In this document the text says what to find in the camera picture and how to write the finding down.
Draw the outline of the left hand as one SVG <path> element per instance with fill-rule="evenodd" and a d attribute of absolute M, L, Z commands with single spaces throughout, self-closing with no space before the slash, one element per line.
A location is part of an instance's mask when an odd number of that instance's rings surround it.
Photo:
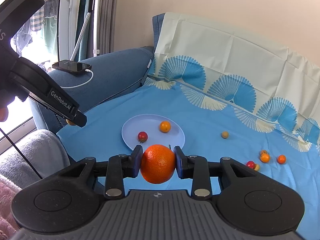
<path fill-rule="evenodd" d="M 5 122 L 9 115 L 8 105 L 15 100 L 15 96 L 12 93 L 1 89 L 0 92 L 0 122 Z"/>

